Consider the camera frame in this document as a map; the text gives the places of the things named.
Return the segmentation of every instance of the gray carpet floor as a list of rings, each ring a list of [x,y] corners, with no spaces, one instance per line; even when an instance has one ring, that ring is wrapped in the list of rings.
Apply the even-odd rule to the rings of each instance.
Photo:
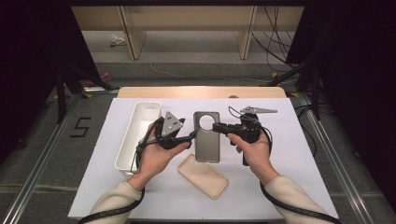
[[[258,86],[263,81],[271,80],[271,69],[263,64],[201,64],[201,63],[156,63],[156,70],[168,74],[159,74],[148,63],[98,63],[100,72],[110,71],[113,79],[108,81],[114,86]],[[279,65],[277,69],[287,69]],[[238,80],[221,79],[232,77]],[[282,84],[286,92],[294,91],[293,82]],[[48,108],[43,108],[35,124],[24,140],[24,148],[16,148],[0,166],[0,217],[4,217],[9,206],[17,196],[21,186],[33,170],[41,151],[55,127],[57,120],[57,103],[55,92],[48,99]],[[50,160],[40,177],[35,191],[27,204],[19,223],[77,223],[67,217],[68,209],[73,203],[79,183],[91,158],[107,110],[116,94],[97,93],[91,98],[78,98]],[[294,107],[301,105],[299,97],[290,97]],[[396,223],[395,213],[389,207],[381,191],[370,177],[361,160],[352,154],[353,146],[339,123],[332,109],[324,105],[320,108],[321,123],[330,136],[337,153],[350,174],[375,223]],[[89,127],[85,137],[73,138],[71,135],[82,134],[75,130],[79,118]],[[317,145],[315,161],[322,174],[325,185],[337,208],[340,220],[346,224],[359,223],[347,196],[339,184],[329,160],[324,153],[313,126],[306,114],[301,116],[301,123],[312,134],[314,140],[306,135],[309,146],[314,151]]]

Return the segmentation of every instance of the table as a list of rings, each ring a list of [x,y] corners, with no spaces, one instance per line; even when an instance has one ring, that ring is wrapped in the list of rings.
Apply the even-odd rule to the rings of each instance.
[[[144,87],[120,90],[119,98],[114,99],[108,111],[86,174],[70,209],[70,217],[87,216],[101,194],[125,179],[115,169],[114,161],[134,105],[140,101],[160,102],[163,113],[169,110],[179,118],[184,117],[186,121],[180,130],[180,136],[187,135],[193,129],[194,111],[216,110],[220,113],[222,122],[238,123],[228,113],[228,105],[234,108],[246,105],[276,108],[276,114],[259,115],[260,121],[271,130],[274,137],[271,160],[275,168],[281,174],[293,178],[330,215],[337,217],[290,100],[280,88],[156,87],[155,90]],[[144,93],[147,97],[154,98],[140,98]],[[230,95],[238,95],[240,98],[230,99]],[[249,95],[256,95],[256,98],[244,98]],[[164,172],[148,183],[144,201],[132,211],[130,218],[162,221],[257,221],[282,218],[264,198],[259,180],[248,167],[242,165],[241,156],[234,153],[234,148],[226,137],[220,137],[220,163],[211,163],[229,178],[229,186],[216,200],[206,196],[177,172],[177,166],[193,152],[194,145],[177,155]]]

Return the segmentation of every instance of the white tray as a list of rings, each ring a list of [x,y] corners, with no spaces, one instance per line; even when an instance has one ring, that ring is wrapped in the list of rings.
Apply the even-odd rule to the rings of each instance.
[[[137,170],[134,154],[138,142],[145,136],[149,125],[161,115],[161,104],[158,102],[139,102],[134,106],[134,113],[129,121],[115,166],[126,175]]]

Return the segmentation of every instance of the sleeve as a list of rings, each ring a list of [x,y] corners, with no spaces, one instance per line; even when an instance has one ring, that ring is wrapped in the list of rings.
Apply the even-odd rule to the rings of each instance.
[[[142,192],[134,189],[127,182],[120,182],[114,189],[103,194],[91,210],[91,214],[124,207],[140,200]],[[113,217],[104,217],[90,222],[90,224],[118,224],[125,223],[130,213],[123,213]]]
[[[306,192],[293,180],[280,175],[265,185],[265,190],[274,198],[292,206],[326,214]],[[289,224],[327,224],[331,223],[314,217],[307,217],[285,210],[275,205],[276,210],[282,215]]]

